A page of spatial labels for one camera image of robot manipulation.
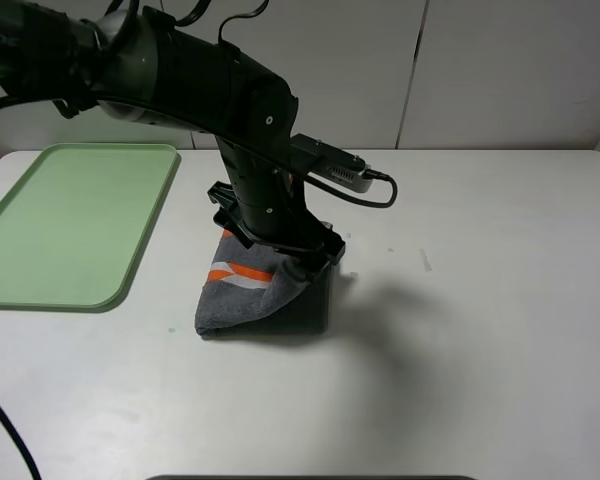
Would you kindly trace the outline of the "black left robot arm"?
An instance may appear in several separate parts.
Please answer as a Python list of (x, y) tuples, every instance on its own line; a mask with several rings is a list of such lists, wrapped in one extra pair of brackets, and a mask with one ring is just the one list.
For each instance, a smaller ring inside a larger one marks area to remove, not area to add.
[(294, 164), (298, 101), (288, 84), (237, 47), (178, 31), (131, 2), (97, 22), (27, 1), (0, 1), (0, 110), (50, 101), (65, 118), (94, 107), (129, 122), (208, 133), (227, 171), (210, 200), (217, 225), (320, 273), (343, 239), (307, 208)]

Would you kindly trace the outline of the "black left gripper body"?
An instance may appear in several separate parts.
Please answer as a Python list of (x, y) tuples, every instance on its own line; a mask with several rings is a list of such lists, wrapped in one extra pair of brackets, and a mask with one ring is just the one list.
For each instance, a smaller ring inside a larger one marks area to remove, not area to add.
[(242, 202), (232, 186), (222, 182), (215, 183), (208, 196), (218, 206), (214, 222), (247, 249), (264, 245), (320, 265), (336, 265), (345, 253), (342, 237), (307, 209), (301, 185), (281, 190), (261, 205)]

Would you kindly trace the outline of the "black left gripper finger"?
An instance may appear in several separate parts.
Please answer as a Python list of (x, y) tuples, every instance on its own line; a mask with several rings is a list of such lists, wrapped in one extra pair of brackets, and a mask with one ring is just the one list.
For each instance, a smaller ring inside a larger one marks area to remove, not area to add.
[(314, 283), (330, 268), (330, 262), (322, 255), (288, 256), (285, 272), (297, 283)]

